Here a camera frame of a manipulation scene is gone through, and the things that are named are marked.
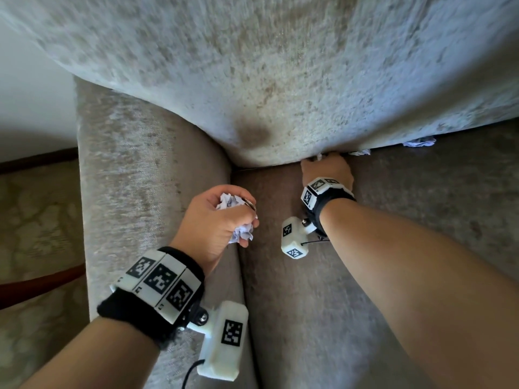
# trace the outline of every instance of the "wristband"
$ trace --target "wristband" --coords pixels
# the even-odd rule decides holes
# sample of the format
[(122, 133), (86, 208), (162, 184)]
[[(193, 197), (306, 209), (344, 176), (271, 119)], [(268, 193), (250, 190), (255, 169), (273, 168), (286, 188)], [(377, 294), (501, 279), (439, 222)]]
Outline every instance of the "wristband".
[(303, 189), (301, 200), (306, 206), (308, 219), (322, 236), (326, 236), (326, 232), (319, 219), (321, 211), (326, 203), (339, 198), (357, 201), (350, 190), (331, 177), (318, 177)]
[(204, 279), (202, 268), (182, 251), (151, 250), (114, 283), (98, 314), (128, 322), (164, 350), (187, 325), (191, 306), (204, 293)]

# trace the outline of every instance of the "dark baseboard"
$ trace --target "dark baseboard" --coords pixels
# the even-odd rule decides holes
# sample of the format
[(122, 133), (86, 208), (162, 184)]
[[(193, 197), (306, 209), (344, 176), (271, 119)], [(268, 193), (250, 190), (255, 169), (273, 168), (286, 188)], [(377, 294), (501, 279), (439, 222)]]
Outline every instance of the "dark baseboard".
[(0, 175), (37, 166), (55, 164), (57, 162), (73, 161), (77, 160), (77, 158), (77, 147), (53, 151), (52, 153), (38, 154), (37, 156), (0, 163)]

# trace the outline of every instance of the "black wristband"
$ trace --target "black wristband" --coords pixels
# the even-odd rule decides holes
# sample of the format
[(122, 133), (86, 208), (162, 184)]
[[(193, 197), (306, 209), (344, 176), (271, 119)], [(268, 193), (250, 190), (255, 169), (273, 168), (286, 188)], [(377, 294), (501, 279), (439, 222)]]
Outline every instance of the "black wristband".
[(313, 210), (306, 208), (308, 219), (315, 225), (322, 236), (327, 236), (327, 234), (321, 225), (321, 211), (326, 206), (326, 203), (339, 198), (350, 199), (354, 202), (357, 201), (352, 195), (348, 194), (341, 188), (330, 188), (326, 192), (323, 192), (321, 195), (317, 196), (317, 201)]
[(200, 286), (194, 292), (182, 313), (174, 323), (168, 322), (153, 306), (141, 300), (132, 292), (117, 288), (106, 300), (101, 302), (97, 312), (101, 317), (120, 320), (131, 324), (140, 332), (150, 337), (161, 350), (165, 350), (174, 339), (179, 327), (188, 324), (190, 308), (198, 305), (204, 294), (204, 271), (189, 255), (172, 247), (162, 247), (158, 251), (174, 257), (184, 264), (200, 281)]

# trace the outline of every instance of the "seat cushion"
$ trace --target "seat cushion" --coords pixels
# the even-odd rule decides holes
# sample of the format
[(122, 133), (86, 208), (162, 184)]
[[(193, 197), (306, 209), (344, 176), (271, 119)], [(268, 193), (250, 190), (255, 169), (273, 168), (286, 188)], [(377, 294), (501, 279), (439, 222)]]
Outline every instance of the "seat cushion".
[[(518, 149), (510, 122), (347, 159), (361, 204), (444, 232), (519, 281)], [(239, 253), (265, 387), (430, 387), (331, 244), (311, 244), (299, 260), (281, 252), (282, 221), (302, 215), (299, 164), (237, 172), (232, 181), (256, 197), (261, 221)]]
[[(109, 284), (146, 250), (167, 245), (191, 198), (228, 183), (223, 150), (181, 117), (143, 100), (76, 79), (81, 198), (90, 317)], [(243, 303), (235, 245), (206, 280), (204, 304)], [(161, 353), (147, 387), (180, 387), (203, 336), (186, 330)], [(234, 383), (201, 379), (190, 387), (256, 387), (249, 341)]]
[(239, 166), (519, 116), (519, 0), (0, 0), (0, 14)]

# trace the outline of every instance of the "wire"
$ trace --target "wire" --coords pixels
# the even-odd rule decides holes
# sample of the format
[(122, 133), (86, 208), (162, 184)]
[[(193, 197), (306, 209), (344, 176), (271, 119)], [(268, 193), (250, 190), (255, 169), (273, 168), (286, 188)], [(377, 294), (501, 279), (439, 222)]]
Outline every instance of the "wire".
[(189, 368), (189, 370), (187, 371), (187, 374), (184, 378), (184, 382), (182, 382), (182, 389), (186, 389), (186, 385), (187, 385), (187, 379), (189, 378), (189, 374), (191, 374), (191, 372), (194, 370), (195, 367), (197, 366), (200, 366), (200, 365), (203, 365), (205, 362), (205, 359), (200, 359), (200, 360), (197, 360), (196, 362), (194, 362), (191, 367)]
[(302, 246), (304, 246), (305, 244), (310, 244), (310, 243), (319, 243), (319, 242), (328, 242), (330, 241), (329, 239), (325, 239), (325, 240), (312, 240), (310, 242), (303, 242), (301, 243)]

